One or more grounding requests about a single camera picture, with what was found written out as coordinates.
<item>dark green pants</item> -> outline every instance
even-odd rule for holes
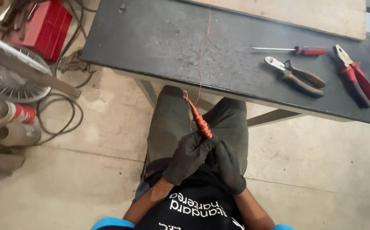
[[[247,167],[249,141],[246,102],[224,97],[202,117],[214,135],[235,149],[243,175]],[[181,137],[196,130],[195,123],[190,121],[189,104],[184,100],[182,90],[164,86],[149,128],[147,164],[172,157]]]

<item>concrete floor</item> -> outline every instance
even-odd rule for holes
[[[86,13],[87,31],[93,16]],[[73,22],[69,36],[75,26]],[[83,44],[80,34],[70,52]],[[84,80],[78,72],[62,79],[73,85]],[[133,79],[108,68],[100,68],[82,91],[82,125],[28,149],[20,169],[9,177],[0,175],[0,230],[89,229],[98,219],[122,217],[128,209],[153,109]],[[55,104],[44,113],[52,131],[69,119],[68,106]],[[247,107],[249,118],[273,110],[251,103]],[[245,177],[276,223],[297,230],[370,229],[369,124],[307,116],[251,128]]]

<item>screwdriver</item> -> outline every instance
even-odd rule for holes
[[[296,46],[294,49],[280,49],[280,48],[259,48],[251,47],[254,50],[291,50],[295,51],[297,55],[323,55],[327,51],[326,48],[321,47],[308,47],[308,46]]]

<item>black tabletop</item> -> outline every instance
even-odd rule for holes
[[[125,4],[125,12],[118,9]],[[370,123],[346,91],[331,47],[339,44],[370,80],[370,33],[365,41],[301,29],[174,0],[102,0],[85,43],[88,62],[204,88]],[[249,47],[327,47],[319,57]],[[290,59],[325,82],[325,96],[314,99],[288,87],[264,63]]]

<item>gloved hand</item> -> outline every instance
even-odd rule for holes
[[[246,180],[240,174],[239,161],[235,150],[226,142],[220,141],[214,154],[218,161],[219,175],[233,195],[241,194],[246,188]]]
[[[162,176],[173,185],[181,185],[204,163],[206,155],[217,143],[216,137],[204,138],[199,132],[183,136]]]

